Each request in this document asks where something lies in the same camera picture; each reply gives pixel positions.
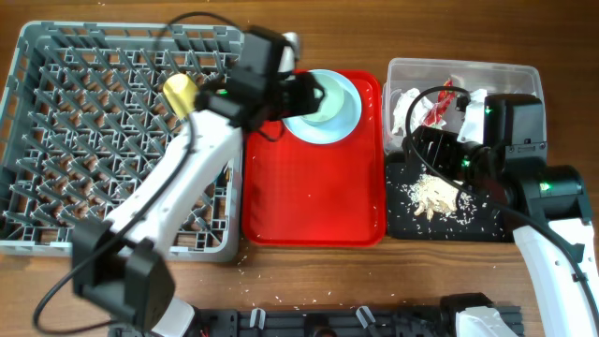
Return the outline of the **red snack wrapper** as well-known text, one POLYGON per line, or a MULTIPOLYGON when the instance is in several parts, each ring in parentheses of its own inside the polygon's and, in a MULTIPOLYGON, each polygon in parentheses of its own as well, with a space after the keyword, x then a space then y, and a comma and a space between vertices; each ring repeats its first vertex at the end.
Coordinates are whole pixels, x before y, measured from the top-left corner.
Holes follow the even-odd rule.
POLYGON ((444 114, 455 98, 456 94, 453 91, 440 91, 437 102, 429 110, 422 124, 428 127, 442 128, 445 124, 444 114))

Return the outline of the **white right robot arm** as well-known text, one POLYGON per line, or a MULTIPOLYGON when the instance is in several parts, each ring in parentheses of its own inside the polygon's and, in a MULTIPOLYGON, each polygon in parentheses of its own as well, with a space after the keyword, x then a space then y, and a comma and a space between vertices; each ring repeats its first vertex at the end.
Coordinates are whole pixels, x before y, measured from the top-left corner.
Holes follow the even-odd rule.
POLYGON ((430 94, 453 98, 466 110, 473 93, 438 86, 414 96, 405 110, 403 150, 445 190, 467 195, 500 213, 504 229, 530 274, 548 336, 598 333, 598 268, 592 206, 572 166, 548 164, 546 114, 530 94, 487 95, 475 109, 479 140, 412 125, 416 106, 430 94))

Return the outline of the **yellow plastic cup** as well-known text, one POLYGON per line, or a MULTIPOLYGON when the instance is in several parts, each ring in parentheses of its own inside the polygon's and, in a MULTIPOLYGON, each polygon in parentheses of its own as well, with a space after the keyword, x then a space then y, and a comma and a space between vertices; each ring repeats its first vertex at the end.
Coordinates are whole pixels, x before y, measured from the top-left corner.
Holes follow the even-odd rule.
POLYGON ((196 83, 183 73, 170 76, 163 84, 163 94, 180 120, 196 109, 197 92, 196 83))

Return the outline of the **white napkin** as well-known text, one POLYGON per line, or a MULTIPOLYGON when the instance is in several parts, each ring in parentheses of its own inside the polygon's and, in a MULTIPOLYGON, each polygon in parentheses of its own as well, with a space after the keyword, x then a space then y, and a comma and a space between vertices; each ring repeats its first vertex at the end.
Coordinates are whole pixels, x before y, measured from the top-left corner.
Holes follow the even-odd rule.
MULTIPOLYGON (((405 119, 408 108, 419 95, 420 91, 417 88, 409 89, 405 93, 401 94, 393 111, 393 134, 404 134, 405 119)), ((429 101, 427 97, 422 98, 416 103, 411 118, 410 128, 412 131, 416 130, 419 126, 423 124, 426 116, 432 108, 433 104, 429 101)))

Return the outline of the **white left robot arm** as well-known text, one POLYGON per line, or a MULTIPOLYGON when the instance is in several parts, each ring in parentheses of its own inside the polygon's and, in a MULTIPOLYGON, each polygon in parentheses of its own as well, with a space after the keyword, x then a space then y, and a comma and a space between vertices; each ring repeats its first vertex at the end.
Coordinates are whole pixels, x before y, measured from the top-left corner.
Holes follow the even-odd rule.
POLYGON ((175 296, 166 259, 180 226, 206 187, 266 122, 318 110, 323 87, 297 73, 300 40, 253 26, 226 80, 196 83, 179 73, 163 93, 183 119, 143 183, 99 225, 72 237, 74 293, 113 322, 154 336, 202 336, 198 310, 175 296))

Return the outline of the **green plastic bowl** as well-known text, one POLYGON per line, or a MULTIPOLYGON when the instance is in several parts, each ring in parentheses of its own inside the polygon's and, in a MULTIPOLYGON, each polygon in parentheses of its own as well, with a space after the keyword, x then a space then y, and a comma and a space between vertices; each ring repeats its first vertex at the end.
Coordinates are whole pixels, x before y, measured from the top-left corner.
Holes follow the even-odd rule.
POLYGON ((314 96, 321 98, 318 110, 315 113, 304 115, 301 119, 308 125, 321 125, 332 120, 344 104, 344 88, 329 73, 312 71, 317 83, 324 88, 324 94, 314 90, 314 96))

